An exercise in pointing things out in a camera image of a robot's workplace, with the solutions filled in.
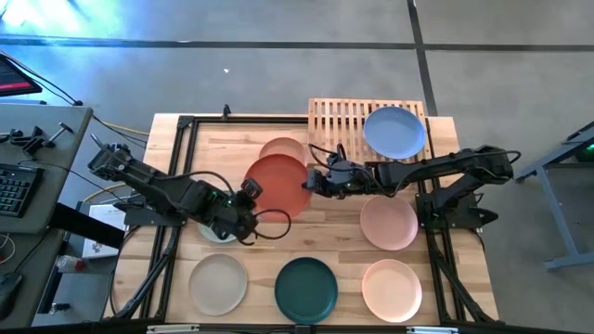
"gray floor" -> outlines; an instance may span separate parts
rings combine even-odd
[[[50,18],[43,29],[25,25],[2,32],[140,40],[413,41],[405,0],[78,4],[84,14],[78,20],[62,18],[69,24]],[[594,43],[590,1],[417,4],[426,43]],[[424,98],[417,58],[408,50],[2,48],[93,107],[100,118],[145,131],[156,112],[218,112],[225,103],[236,112],[305,113],[310,96]],[[592,121],[594,53],[435,51],[427,59],[438,112],[455,117],[461,145],[519,149],[518,168]],[[63,104],[48,94],[25,98]],[[89,133],[120,141],[97,124]],[[85,165],[95,152],[87,138],[74,169],[88,175]],[[142,152],[135,149],[135,154]],[[73,205],[93,191],[71,177],[62,201]],[[542,264],[564,250],[540,185],[529,179],[521,186],[488,186],[484,192],[482,205],[500,214],[485,228],[484,239],[501,319],[592,331],[594,265],[547,272]],[[583,237],[593,239],[592,229]],[[70,282],[58,297],[73,303],[71,314],[40,318],[37,324],[99,316],[105,277],[85,278],[82,284],[100,292],[83,297],[72,293],[76,288]]]

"computer keyboard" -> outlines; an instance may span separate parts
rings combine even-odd
[[[0,163],[0,215],[22,217],[44,170]]]

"white plate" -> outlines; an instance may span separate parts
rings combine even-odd
[[[239,261],[226,254],[205,257],[189,276],[189,294],[205,315],[231,312],[247,289],[248,273]]]

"orange plate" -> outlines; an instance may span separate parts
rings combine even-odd
[[[269,209],[283,210],[291,218],[298,215],[307,205],[312,193],[301,184],[307,180],[307,169],[296,159],[271,154],[256,161],[245,174],[262,187],[262,195],[255,200],[256,211]],[[263,214],[266,219],[286,219],[277,212]]]

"wooden table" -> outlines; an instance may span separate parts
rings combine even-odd
[[[171,159],[178,116],[179,114],[156,114],[148,139],[144,162],[165,172]],[[453,119],[433,117],[429,120],[435,154],[439,156],[458,151]],[[307,125],[201,124],[192,171],[216,171],[237,189],[249,166],[257,160],[262,145],[280,136],[289,136],[305,144]],[[187,137],[185,135],[181,152],[186,152]],[[177,171],[182,171],[183,163],[184,157],[180,157]],[[224,187],[215,178],[205,179]],[[446,177],[442,180],[442,185],[455,179],[456,176]],[[416,192],[416,187],[411,185],[401,191],[398,197],[412,203]],[[237,242],[213,244],[200,235],[196,223],[187,224],[183,228],[177,252],[167,322],[289,324],[290,320],[279,311],[275,302],[275,278],[283,265],[290,260],[310,256],[326,263],[336,275],[339,285],[336,308],[320,324],[386,325],[365,305],[361,294],[361,278],[372,263],[388,258],[407,263],[419,276],[422,285],[420,310],[406,324],[437,324],[433,279],[424,233],[419,233],[415,241],[404,250],[386,251],[376,248],[365,239],[359,226],[360,210],[369,198],[358,196],[337,200],[314,195],[309,208],[294,219],[292,230],[286,237],[281,240],[258,239],[252,247],[245,247]],[[258,229],[267,235],[277,235],[285,227],[284,222],[263,222],[258,225]],[[113,292],[117,308],[128,301],[147,274],[155,230],[153,227],[140,228],[123,248],[115,273]],[[479,240],[467,230],[452,230],[451,237],[460,280],[485,312],[497,318]],[[202,258],[218,252],[232,255],[243,263],[248,272],[249,286],[243,302],[234,311],[222,316],[208,316],[194,307],[188,295],[187,282],[192,269]],[[161,279],[162,275],[153,294],[151,314],[156,310],[161,295]],[[444,288],[448,311],[454,315],[451,288],[447,283]]]

